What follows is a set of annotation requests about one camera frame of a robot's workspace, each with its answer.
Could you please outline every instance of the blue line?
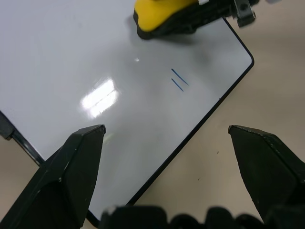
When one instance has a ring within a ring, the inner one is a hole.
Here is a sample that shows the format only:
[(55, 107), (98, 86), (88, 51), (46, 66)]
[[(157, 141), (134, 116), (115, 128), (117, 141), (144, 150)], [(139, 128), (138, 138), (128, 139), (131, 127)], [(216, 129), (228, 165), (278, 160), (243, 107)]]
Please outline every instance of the blue line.
[(171, 68), (171, 70), (173, 71), (173, 73), (176, 74), (176, 76), (178, 76), (183, 82), (185, 82), (187, 85), (189, 85), (184, 79), (181, 78), (181, 76), (174, 70)]
[(183, 92), (184, 92), (184, 90), (182, 90), (182, 88), (181, 88), (181, 87), (180, 87), (180, 86), (179, 86), (179, 85), (176, 83), (176, 81), (175, 81), (175, 80), (173, 80), (173, 79), (172, 79), (172, 81), (175, 83), (175, 85), (177, 85), (177, 87), (179, 87), (179, 88), (180, 88), (180, 90), (181, 90), (181, 91), (183, 91)]

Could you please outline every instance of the white surface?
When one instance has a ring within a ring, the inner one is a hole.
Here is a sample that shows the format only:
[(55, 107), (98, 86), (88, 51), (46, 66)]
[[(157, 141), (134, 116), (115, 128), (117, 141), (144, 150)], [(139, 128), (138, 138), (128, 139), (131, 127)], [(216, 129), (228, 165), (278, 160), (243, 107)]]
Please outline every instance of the white surface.
[(0, 110), (44, 159), (77, 129), (106, 125), (98, 219), (131, 199), (251, 64), (223, 20), (142, 41), (132, 13), (133, 0), (0, 2)]

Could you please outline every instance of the beige table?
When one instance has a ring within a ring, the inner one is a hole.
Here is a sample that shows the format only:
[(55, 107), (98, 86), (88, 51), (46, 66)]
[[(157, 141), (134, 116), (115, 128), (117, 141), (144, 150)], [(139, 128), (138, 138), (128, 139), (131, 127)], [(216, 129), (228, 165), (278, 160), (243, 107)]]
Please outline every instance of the beige table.
[[(305, 161), (305, 28), (301, 0), (265, 2), (257, 21), (242, 30), (230, 20), (255, 59), (230, 93), (137, 204), (159, 205), (169, 218), (181, 212), (203, 220), (213, 205), (234, 215), (258, 213), (240, 177), (227, 128), (239, 124), (277, 134)], [(35, 173), (34, 162), (13, 141), (0, 139), (0, 219)], [(87, 221), (84, 228), (93, 228)]]

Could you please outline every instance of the whiteboard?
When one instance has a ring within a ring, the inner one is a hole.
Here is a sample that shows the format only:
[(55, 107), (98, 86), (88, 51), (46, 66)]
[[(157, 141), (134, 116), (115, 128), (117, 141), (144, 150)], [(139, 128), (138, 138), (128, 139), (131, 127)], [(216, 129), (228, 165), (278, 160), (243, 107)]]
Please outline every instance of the whiteboard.
[(143, 41), (132, 14), (133, 0), (0, 2), (0, 110), (44, 159), (79, 128), (106, 125), (89, 208), (98, 219), (133, 197), (253, 63), (222, 19)]

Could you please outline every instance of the blue marker line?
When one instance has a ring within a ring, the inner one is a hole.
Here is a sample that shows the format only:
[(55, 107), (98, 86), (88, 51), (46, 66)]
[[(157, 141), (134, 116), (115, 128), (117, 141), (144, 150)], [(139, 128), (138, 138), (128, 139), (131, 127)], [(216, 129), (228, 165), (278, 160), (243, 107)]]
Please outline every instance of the blue marker line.
[(174, 70), (171, 68), (171, 70), (173, 71), (173, 73), (176, 74), (176, 76), (178, 76), (183, 82), (185, 82), (187, 85), (189, 85), (184, 79), (181, 78), (181, 76)]
[(184, 90), (182, 90), (182, 88), (181, 88), (181, 87), (180, 87), (180, 86), (179, 86), (179, 85), (176, 83), (176, 81), (175, 81), (175, 80), (173, 80), (173, 79), (172, 79), (172, 81), (175, 83), (175, 85), (177, 85), (177, 87), (179, 87), (179, 88), (180, 88), (180, 90), (181, 90), (181, 91), (183, 91), (183, 92), (184, 92)]

